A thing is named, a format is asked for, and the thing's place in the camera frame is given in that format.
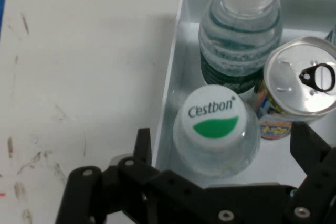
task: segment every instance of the soda can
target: soda can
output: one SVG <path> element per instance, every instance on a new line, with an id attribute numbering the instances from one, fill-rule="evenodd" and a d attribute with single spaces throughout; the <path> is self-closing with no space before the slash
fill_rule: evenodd
<path id="1" fill-rule="evenodd" d="M 301 37 L 274 50 L 251 100 L 261 137 L 283 138 L 292 122 L 310 123 L 334 110 L 335 70 L 336 47 L 323 39 Z"/>

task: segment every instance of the water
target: water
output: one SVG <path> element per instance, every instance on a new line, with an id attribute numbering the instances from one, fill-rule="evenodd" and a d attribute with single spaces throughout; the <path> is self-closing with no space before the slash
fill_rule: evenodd
<path id="1" fill-rule="evenodd" d="M 210 0 L 199 27 L 202 73 L 208 84 L 237 93 L 253 87 L 269 54 L 280 44 L 280 1 L 253 14 L 233 13 L 223 0 Z"/>

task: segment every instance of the clear plastic bottle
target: clear plastic bottle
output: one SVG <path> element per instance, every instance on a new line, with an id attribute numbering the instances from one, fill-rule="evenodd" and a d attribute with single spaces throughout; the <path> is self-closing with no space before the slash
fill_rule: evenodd
<path id="1" fill-rule="evenodd" d="M 254 86 L 280 44 L 280 1 L 210 0 L 199 26 L 205 81 L 240 94 Z"/>
<path id="2" fill-rule="evenodd" d="M 260 147 L 259 121 L 232 90 L 203 86 L 180 108 L 174 123 L 176 149 L 193 172 L 230 177 L 245 169 Z"/>

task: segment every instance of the green bottle label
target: green bottle label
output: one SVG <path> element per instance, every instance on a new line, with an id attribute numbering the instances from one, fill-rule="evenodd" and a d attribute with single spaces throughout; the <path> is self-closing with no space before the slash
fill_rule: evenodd
<path id="1" fill-rule="evenodd" d="M 194 125 L 194 130 L 203 137 L 221 138 L 228 135 L 238 122 L 238 116 L 229 119 L 210 119 Z"/>

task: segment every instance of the cestbon logo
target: cestbon logo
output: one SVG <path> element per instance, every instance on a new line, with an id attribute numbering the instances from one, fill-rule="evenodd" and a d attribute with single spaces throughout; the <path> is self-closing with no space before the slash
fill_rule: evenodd
<path id="1" fill-rule="evenodd" d="M 189 109 L 188 115 L 190 118 L 195 118 L 207 114 L 231 110 L 235 99 L 235 97 L 232 97 L 231 100 L 226 102 L 210 102 L 204 106 L 193 106 Z M 203 137 L 216 139 L 229 134 L 236 127 L 238 119 L 238 116 L 225 119 L 208 119 L 195 124 L 193 128 Z"/>

